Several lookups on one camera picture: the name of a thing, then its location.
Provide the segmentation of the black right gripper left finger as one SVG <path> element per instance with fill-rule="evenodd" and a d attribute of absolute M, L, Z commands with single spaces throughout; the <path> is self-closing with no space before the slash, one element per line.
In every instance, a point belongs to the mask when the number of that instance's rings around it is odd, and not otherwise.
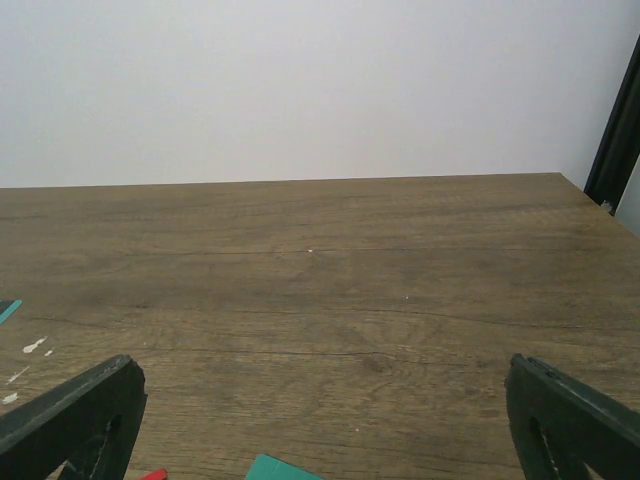
<path fill-rule="evenodd" d="M 122 479 L 146 401 L 130 356 L 95 365 L 1 416 L 1 477 Z"/>

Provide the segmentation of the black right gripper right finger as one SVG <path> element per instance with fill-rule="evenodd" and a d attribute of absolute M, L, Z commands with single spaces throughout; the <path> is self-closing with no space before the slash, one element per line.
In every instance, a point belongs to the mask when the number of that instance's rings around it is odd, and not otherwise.
<path fill-rule="evenodd" d="M 505 378 L 514 447 L 527 479 L 637 479 L 639 413 L 535 358 Z"/>

